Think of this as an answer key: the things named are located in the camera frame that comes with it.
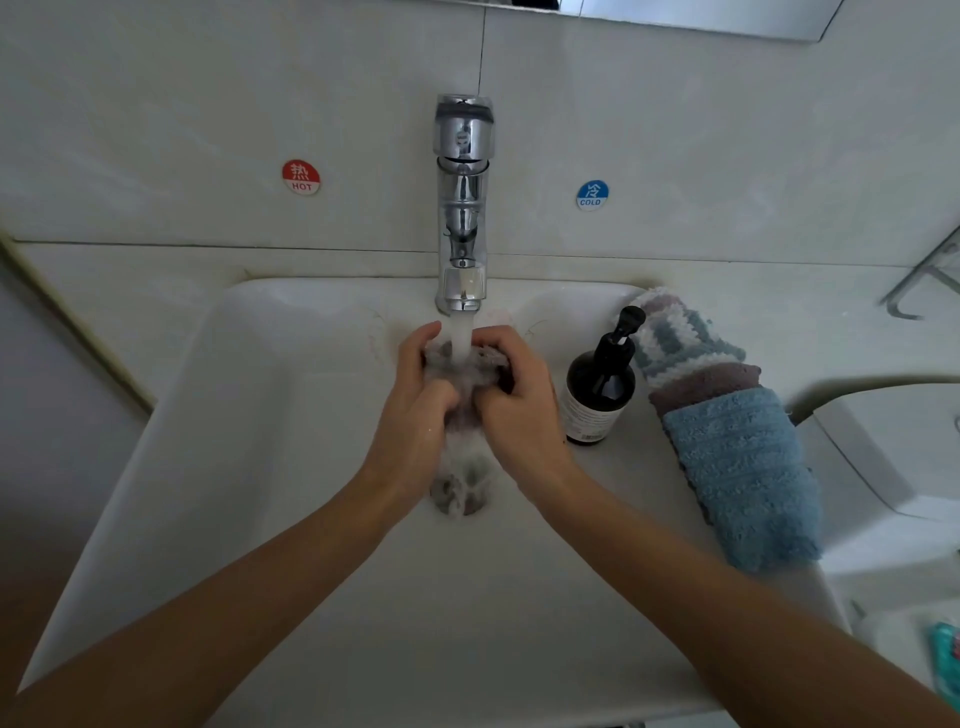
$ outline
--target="round sticker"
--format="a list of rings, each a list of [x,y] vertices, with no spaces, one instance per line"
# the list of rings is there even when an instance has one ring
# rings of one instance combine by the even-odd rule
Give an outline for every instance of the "round sticker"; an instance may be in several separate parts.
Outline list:
[[[577,192],[577,207],[590,212],[600,209],[610,197],[610,188],[603,180],[590,180]]]
[[[312,195],[320,189],[320,174],[302,159],[291,159],[283,165],[283,181],[298,195]]]

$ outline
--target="forearm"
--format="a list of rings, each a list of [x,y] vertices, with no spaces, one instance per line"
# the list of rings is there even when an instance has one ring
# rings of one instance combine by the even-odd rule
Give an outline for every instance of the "forearm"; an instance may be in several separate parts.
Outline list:
[[[32,684],[0,724],[202,724],[397,518],[385,489],[355,478],[303,521]]]
[[[834,627],[684,542],[578,469],[524,492],[744,726],[958,726],[946,703]]]

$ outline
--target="hand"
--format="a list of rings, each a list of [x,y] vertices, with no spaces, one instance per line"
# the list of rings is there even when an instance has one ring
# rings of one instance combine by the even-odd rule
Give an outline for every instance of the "hand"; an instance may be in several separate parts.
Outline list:
[[[439,321],[426,324],[400,344],[394,388],[355,478],[389,489],[396,521],[429,489],[444,446],[444,415],[460,401],[445,379],[423,385],[423,347],[440,329]]]
[[[500,465],[528,497],[530,489],[566,478],[576,465],[560,425],[546,362],[511,327],[478,328],[473,345],[500,349],[510,359],[514,374],[512,394],[493,386],[474,395],[487,441]]]

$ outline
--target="toilet tank lid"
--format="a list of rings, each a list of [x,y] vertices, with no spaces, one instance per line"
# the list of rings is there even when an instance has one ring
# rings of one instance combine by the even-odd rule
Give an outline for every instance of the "toilet tank lid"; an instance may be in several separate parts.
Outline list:
[[[960,383],[857,392],[813,417],[895,511],[960,522]]]

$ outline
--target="blue sticker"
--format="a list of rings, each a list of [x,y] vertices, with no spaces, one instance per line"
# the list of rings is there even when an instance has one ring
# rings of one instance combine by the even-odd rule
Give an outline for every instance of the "blue sticker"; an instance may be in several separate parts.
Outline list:
[[[600,209],[610,197],[610,188],[603,180],[590,180],[577,193],[577,207],[591,211]]]

